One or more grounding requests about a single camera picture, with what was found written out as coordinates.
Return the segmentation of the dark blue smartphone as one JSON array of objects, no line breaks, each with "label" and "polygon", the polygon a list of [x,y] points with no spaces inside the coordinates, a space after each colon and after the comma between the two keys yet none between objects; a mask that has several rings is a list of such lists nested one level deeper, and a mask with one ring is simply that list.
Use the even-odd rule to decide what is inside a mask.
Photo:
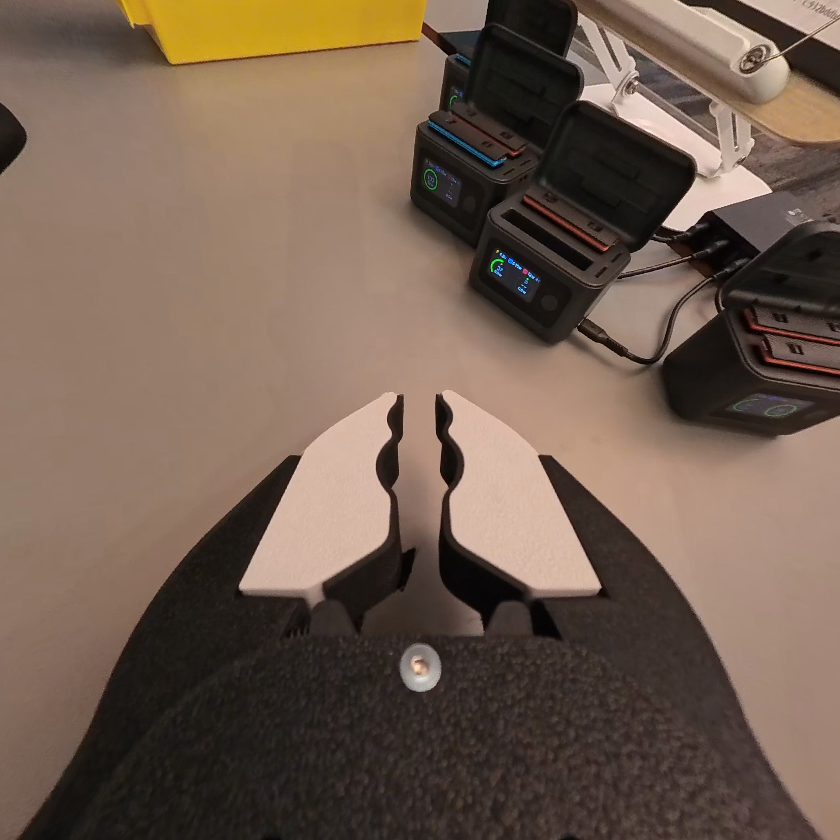
[{"label": "dark blue smartphone", "polygon": [[457,52],[466,53],[468,51],[471,51],[472,55],[474,55],[476,42],[480,36],[480,30],[439,33],[427,22],[423,22],[422,33],[447,56],[453,56]]}]

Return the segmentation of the black battery charging case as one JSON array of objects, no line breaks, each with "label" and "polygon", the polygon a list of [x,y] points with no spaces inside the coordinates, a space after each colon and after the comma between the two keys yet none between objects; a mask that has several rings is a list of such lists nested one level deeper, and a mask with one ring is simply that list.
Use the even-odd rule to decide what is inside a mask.
[{"label": "black battery charging case", "polygon": [[581,69],[566,58],[501,25],[485,27],[459,100],[508,127],[527,148],[491,168],[431,130],[428,116],[415,133],[414,206],[477,247],[489,210],[529,185],[560,116],[582,90]]},{"label": "black battery charging case", "polygon": [[[563,111],[530,184],[489,210],[470,287],[549,344],[567,339],[693,186],[675,146],[588,101]],[[559,194],[621,239],[600,253],[522,204]]]},{"label": "black battery charging case", "polygon": [[839,317],[839,228],[793,227],[721,288],[715,317],[666,357],[668,404],[685,420],[767,436],[790,435],[839,415],[839,377],[765,364],[749,306]]},{"label": "black battery charging case", "polygon": [[[489,1],[484,26],[499,24],[566,57],[578,24],[578,10],[567,1]],[[447,56],[439,108],[449,110],[464,96],[469,67]]]}]

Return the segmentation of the black multiport charger hub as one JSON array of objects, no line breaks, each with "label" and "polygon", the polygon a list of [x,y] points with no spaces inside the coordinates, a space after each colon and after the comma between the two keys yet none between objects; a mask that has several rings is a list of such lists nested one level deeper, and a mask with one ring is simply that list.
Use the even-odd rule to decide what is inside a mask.
[{"label": "black multiport charger hub", "polygon": [[699,229],[688,242],[695,254],[719,241],[725,245],[691,266],[711,277],[730,264],[751,260],[782,238],[790,229],[810,222],[838,225],[838,218],[817,216],[809,206],[788,192],[771,192],[704,213]]}]

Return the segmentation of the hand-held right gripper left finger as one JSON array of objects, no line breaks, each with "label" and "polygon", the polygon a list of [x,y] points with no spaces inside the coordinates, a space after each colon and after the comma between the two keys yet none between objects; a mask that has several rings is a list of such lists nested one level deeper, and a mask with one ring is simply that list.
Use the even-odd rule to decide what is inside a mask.
[{"label": "hand-held right gripper left finger", "polygon": [[386,392],[304,450],[238,584],[244,596],[337,601],[351,621],[404,586],[394,485],[404,397]]}]

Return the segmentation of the white board ledge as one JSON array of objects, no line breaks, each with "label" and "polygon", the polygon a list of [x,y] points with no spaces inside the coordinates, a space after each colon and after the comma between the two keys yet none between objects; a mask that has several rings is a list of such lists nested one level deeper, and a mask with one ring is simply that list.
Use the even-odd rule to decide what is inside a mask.
[{"label": "white board ledge", "polygon": [[677,1],[591,1],[577,5],[591,20],[724,101],[764,104],[776,98],[788,83],[791,69],[783,57],[752,74],[742,74],[739,62],[747,51],[758,45],[776,45],[713,8]]}]

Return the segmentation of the black battery red edge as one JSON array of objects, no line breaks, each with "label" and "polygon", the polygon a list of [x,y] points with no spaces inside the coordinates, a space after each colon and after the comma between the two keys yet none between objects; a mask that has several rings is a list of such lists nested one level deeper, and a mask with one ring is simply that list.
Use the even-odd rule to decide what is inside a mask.
[{"label": "black battery red edge", "polygon": [[449,122],[461,124],[471,132],[471,135],[481,136],[482,143],[495,144],[509,156],[519,156],[527,148],[527,141],[512,132],[500,122],[488,117],[485,113],[467,105],[464,101],[457,101],[449,110]]},{"label": "black battery red edge", "polygon": [[621,243],[609,227],[569,204],[559,194],[534,187],[521,196],[521,203],[600,253]]},{"label": "black battery red edge", "polygon": [[742,315],[749,329],[756,333],[839,346],[839,317],[821,318],[800,311],[759,306],[743,309]]},{"label": "black battery red edge", "polygon": [[759,352],[765,364],[839,377],[839,346],[802,336],[764,333]]}]

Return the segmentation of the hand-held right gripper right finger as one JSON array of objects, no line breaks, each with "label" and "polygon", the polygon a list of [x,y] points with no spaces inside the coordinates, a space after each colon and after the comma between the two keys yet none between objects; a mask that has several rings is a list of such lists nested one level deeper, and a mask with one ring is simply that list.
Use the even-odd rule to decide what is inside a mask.
[{"label": "hand-held right gripper right finger", "polygon": [[598,596],[602,583],[536,449],[458,393],[435,398],[446,484],[438,568],[488,622],[499,604]]}]

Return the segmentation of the yellow plastic bin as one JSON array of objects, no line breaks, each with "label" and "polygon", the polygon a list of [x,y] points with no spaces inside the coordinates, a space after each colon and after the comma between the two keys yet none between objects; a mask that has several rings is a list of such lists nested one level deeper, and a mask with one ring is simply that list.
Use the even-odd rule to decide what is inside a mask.
[{"label": "yellow plastic bin", "polygon": [[425,1],[118,1],[169,63],[416,41]]}]

